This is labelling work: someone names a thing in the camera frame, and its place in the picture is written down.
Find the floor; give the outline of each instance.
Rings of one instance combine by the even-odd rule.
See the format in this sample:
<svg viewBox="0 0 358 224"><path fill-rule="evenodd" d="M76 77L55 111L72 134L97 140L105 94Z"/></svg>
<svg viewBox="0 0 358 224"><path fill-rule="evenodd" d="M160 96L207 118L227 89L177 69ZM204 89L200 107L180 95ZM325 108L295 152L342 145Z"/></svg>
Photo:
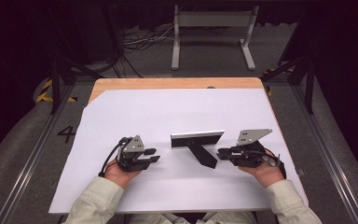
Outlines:
<svg viewBox="0 0 358 224"><path fill-rule="evenodd" d="M169 26L159 27L161 30L168 28ZM182 32L181 61L177 71L171 69L170 39L143 51L126 53L125 56L145 78L261 77L265 70L277 66L295 28L295 24L255 27L250 43L256 66L254 71L247 69L238 43L243 31L235 28L191 29ZM101 66L102 63L96 63L90 68ZM122 77L137 77L125 61L119 62L116 69ZM117 76L113 69L103 75ZM301 99L304 83L299 87L291 87L285 81L286 77L283 74L265 85L271 89L269 100L299 171L310 208L323 223L358 223L358 210L351 206L353 203L346 203L353 196L358 206L358 162L351 154L318 85L314 89L314 115L310 116L304 111ZM77 101L65 103L57 116L49 114L50 102L36 103L35 108L19 121L2 142L0 223L60 223L65 220L65 216L48 213L62 168L75 139L72 135L59 133L68 133L70 127L73 127L73 132L76 131L93 82L91 78L79 75L76 85L67 89L68 96L76 97ZM44 84L45 81L35 90L35 99ZM315 134L312 121L316 121L319 137ZM339 166L338 170L342 171L341 177L347 181L352 195L344 195L342 192L347 191L340 190L342 186L337 181L334 169L329 166L329 160L324 156L323 145L332 153ZM257 212L257 216L259 223L272 223L270 211ZM109 223L123 223L126 218L117 215Z"/></svg>

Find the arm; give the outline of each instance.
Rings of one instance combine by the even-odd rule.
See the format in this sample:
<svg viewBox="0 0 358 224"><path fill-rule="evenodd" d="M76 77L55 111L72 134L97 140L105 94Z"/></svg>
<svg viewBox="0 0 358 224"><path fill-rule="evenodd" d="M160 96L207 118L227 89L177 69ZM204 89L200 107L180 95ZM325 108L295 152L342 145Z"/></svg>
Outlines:
<svg viewBox="0 0 358 224"><path fill-rule="evenodd" d="M278 167L263 162L256 168L238 168L253 175L261 186L267 189L272 212L277 215L280 223L322 223L303 203L292 181L283 178Z"/></svg>
<svg viewBox="0 0 358 224"><path fill-rule="evenodd" d="M105 177L92 179L72 205L64 223L106 223L115 214L124 188L140 172L123 172L116 161L106 167Z"/></svg>

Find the person's left hand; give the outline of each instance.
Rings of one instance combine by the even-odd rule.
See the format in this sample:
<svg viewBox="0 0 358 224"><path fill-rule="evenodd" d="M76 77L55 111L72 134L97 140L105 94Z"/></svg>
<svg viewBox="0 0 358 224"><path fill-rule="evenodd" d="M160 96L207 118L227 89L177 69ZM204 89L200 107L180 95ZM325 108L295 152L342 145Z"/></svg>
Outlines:
<svg viewBox="0 0 358 224"><path fill-rule="evenodd" d="M141 173L141 171L135 171L130 173L122 171L120 167L118 167L116 159L107 163L106 167L107 169L105 171L104 177L112 182L115 182L123 189L127 187L127 185L133 178L135 178L138 174Z"/></svg>

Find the gray carpet floor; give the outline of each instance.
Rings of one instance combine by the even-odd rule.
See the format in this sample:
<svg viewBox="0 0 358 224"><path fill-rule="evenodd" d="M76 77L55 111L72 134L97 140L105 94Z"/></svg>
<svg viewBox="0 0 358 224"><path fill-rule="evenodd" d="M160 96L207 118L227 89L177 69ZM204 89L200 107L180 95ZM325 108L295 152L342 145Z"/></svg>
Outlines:
<svg viewBox="0 0 358 224"><path fill-rule="evenodd" d="M256 69L249 71L239 46L244 31L229 28L222 34L205 30L188 30L181 35L181 57L179 70L171 69L172 41L153 45L144 51L126 54L133 67L142 76L148 77L261 77L263 71L277 66L284 47L295 25L256 26L251 38L250 51ZM90 68L102 66L91 65ZM118 64L122 76L136 77L126 64ZM113 70L103 73L115 77ZM324 164L317 141L293 94L293 87L284 82L285 75L266 83L272 90L269 96L272 108L279 122L297 169L305 172L300 177L310 201L310 208L323 223L352 223L348 210L337 191L337 187ZM48 208L61 176L66 158L74 141L72 136L65 143L66 136L57 135L68 126L76 131L83 108L92 91L93 80L79 77L71 96L75 103L66 103L48 137L44 153L30 176L27 188L21 195L9 223L58 223L60 216L50 215ZM0 146L0 210L27 162L38 136L48 120L51 103L40 102L7 135ZM319 86L315 86L313 99L314 117L321 132L342 167L358 202L358 162L351 154ZM273 223L270 211L257 212L259 223ZM117 215L110 223L123 223L124 217Z"/></svg>

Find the sleeve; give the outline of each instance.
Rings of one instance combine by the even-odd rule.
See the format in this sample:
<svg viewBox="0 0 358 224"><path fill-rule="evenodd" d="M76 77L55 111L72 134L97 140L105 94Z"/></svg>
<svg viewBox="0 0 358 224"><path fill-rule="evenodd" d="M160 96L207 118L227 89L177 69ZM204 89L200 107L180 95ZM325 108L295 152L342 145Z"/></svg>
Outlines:
<svg viewBox="0 0 358 224"><path fill-rule="evenodd" d="M106 223L115 214L123 192L114 182L94 177L72 205L64 223Z"/></svg>
<svg viewBox="0 0 358 224"><path fill-rule="evenodd" d="M281 180L267 188L272 212L280 223L322 223L299 196L291 180Z"/></svg>

